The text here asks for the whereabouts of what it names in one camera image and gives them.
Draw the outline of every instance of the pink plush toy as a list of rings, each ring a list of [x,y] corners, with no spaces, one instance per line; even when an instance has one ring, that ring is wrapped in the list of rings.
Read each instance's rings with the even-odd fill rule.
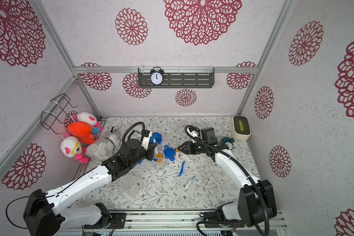
[[[60,144],[60,150],[66,157],[81,163],[87,163],[89,161],[85,156],[85,149],[86,148],[81,147],[80,141],[74,136],[70,136],[70,134],[67,134],[67,138]]]
[[[74,117],[74,120],[75,121],[82,121],[82,122],[85,122],[88,125],[90,125],[92,127],[91,134],[93,134],[93,135],[98,134],[103,129],[102,127],[100,127],[101,122],[97,121],[96,117],[94,117],[92,114],[85,112],[85,111],[77,114]]]

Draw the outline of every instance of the stuffed toy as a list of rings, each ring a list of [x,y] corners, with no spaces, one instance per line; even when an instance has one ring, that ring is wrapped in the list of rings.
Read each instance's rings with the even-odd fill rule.
[[[85,122],[77,121],[68,125],[68,132],[85,144],[93,144],[96,140],[91,134],[92,127]]]
[[[113,134],[113,129],[105,133],[100,140],[90,144],[86,148],[86,155],[92,159],[103,162],[112,157],[114,147],[119,147],[121,144],[118,136]]]
[[[102,127],[100,127],[101,122],[97,121],[96,117],[94,117],[92,114],[88,113],[88,112],[81,112],[79,114],[77,114],[74,117],[75,121],[82,121],[87,123],[88,125],[90,125],[92,127],[92,131],[91,134],[98,134],[99,132],[102,131]]]
[[[66,157],[81,163],[88,162],[88,158],[84,154],[85,149],[81,147],[79,140],[73,136],[65,138],[60,144],[60,150]]]

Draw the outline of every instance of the clock face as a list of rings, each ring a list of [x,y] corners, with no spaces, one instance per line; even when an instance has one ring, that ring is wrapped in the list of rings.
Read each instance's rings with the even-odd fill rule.
[[[154,72],[151,74],[151,82],[154,85],[160,85],[163,82],[163,75],[160,72]]]

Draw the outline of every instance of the alarm clock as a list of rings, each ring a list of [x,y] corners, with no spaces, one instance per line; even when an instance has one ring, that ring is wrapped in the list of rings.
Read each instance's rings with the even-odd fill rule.
[[[231,134],[234,139],[247,140],[251,134],[248,118],[245,116],[232,117]]]
[[[160,68],[160,70],[156,71],[155,68],[160,68],[158,66],[152,68],[151,70],[151,83],[153,85],[161,85],[164,82],[164,70]]]

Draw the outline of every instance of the white plush toy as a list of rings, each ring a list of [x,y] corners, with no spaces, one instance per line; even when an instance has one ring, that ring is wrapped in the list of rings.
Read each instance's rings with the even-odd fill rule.
[[[91,134],[96,135],[102,131],[101,122],[97,121],[96,117],[88,112],[81,112],[74,117],[75,121],[82,121],[92,127]]]
[[[60,143],[60,150],[63,154],[81,163],[87,163],[89,160],[84,154],[85,148],[81,147],[80,141],[74,136],[68,134],[67,138]]]
[[[90,144],[85,151],[85,154],[92,159],[103,162],[112,157],[114,147],[119,146],[120,140],[116,134],[113,134],[113,128],[111,131],[105,133],[105,135],[99,138],[93,144]]]

